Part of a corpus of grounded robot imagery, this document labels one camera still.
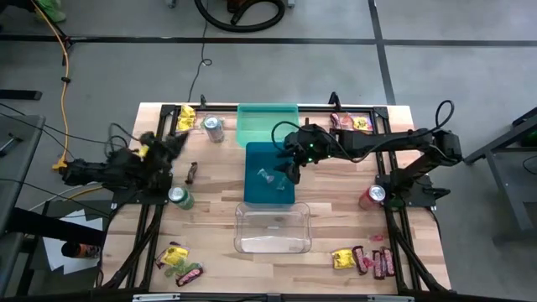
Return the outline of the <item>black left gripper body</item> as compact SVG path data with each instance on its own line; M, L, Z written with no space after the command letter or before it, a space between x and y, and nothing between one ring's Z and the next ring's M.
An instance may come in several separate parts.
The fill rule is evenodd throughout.
M153 147L149 147L146 156L143 159L139 157L139 159L138 177L141 180L143 190L168 190L171 187L170 170L173 159L169 157L164 141L159 140Z

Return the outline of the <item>black flat bar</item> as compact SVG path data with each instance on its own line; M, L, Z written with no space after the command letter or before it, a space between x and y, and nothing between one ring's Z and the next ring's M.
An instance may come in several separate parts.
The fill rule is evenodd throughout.
M0 89L0 99L39 101L42 96L41 91Z

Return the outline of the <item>black metal cart frame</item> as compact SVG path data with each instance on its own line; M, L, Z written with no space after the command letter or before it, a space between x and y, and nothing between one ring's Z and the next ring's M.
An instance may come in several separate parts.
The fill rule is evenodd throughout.
M493 243L537 241L537 223L527 206L537 206L537 107L518 117L505 134L464 158L472 165L484 159L499 191L510 204L518 229L498 234Z

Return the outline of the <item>person's foot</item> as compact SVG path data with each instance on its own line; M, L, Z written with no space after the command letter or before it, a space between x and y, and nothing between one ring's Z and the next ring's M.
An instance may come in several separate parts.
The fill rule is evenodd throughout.
M55 23L61 23L66 20L66 15L62 11L61 0L35 0L35 2Z

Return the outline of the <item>black padded beam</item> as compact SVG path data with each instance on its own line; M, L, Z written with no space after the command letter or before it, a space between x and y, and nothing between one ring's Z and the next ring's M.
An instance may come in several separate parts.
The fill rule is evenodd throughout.
M20 208L13 208L4 227L5 232L49 237L66 242L101 246L106 233L88 226L43 216Z

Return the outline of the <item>metal hand tool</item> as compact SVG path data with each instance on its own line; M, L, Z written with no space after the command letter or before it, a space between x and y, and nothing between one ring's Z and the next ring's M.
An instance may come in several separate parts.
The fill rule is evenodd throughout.
M0 147L0 158L6 156L8 154L8 150L12 146L16 145L17 143L23 142L22 138L20 138L19 136L16 136L13 133L9 133L8 136L9 136L9 140Z

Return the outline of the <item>red soda can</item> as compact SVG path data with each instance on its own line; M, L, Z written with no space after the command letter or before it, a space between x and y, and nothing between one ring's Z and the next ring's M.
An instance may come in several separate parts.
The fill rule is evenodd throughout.
M359 197L359 206L368 211L379 208L386 198L386 192L380 185L371 185Z

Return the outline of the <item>silver green soda can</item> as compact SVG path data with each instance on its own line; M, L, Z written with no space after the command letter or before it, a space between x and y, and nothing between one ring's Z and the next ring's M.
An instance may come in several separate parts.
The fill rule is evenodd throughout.
M225 138L222 121L218 117L209 116L203 120L203 128L213 143L221 143Z

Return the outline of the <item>silver metal bracket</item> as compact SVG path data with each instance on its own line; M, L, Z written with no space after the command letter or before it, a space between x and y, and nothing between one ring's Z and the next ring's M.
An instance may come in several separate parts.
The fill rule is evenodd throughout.
M132 302L174 302L180 300L181 295L175 293L135 294L132 298Z
M400 295L368 295L367 302L415 302L413 297Z

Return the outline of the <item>grey side table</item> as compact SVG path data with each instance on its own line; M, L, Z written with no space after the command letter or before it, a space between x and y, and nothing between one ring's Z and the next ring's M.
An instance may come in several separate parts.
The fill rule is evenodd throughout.
M22 244L20 234L5 232L4 227L17 203L44 122L45 117L40 115L0 117L0 147L9 140L9 133L23 139L0 158L0 298L6 292Z

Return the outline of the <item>clear plastic bin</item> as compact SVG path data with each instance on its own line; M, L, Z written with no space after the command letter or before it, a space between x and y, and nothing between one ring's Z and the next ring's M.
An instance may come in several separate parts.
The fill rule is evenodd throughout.
M241 203L235 210L234 247L240 253L307 253L310 208L304 203Z

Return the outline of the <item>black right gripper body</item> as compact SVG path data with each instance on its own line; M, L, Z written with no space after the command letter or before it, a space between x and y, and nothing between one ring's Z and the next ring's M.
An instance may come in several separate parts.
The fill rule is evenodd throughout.
M300 182L300 168L307 164L318 164L321 160L335 156L334 138L317 124L304 125L296 132L289 133L284 145L295 152L290 162L295 165L295 177L290 180L297 185Z

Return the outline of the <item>yellow purple candy bag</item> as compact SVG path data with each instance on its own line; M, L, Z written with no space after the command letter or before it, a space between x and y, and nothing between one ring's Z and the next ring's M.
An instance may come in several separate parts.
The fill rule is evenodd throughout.
M373 125L369 117L351 116L351 120L352 126L356 130L363 132L371 132L373 130Z

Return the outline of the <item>blue plastic bin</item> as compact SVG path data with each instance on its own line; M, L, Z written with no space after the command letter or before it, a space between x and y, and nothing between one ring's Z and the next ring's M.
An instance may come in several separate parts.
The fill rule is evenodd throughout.
M243 193L245 202L286 205L295 203L295 185L290 180L284 191L276 189L277 184L285 175L274 171L274 167L289 161L289 158L277 158L277 152L277 149L270 142L250 142L246 145ZM262 176L258 175L260 169L265 169L273 175L274 181L268 184Z

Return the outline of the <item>orange black bottle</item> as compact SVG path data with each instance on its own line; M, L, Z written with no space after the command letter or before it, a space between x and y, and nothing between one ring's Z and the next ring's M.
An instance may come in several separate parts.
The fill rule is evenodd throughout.
M64 257L68 258L99 258L101 248L85 243L66 242L61 247L61 253Z

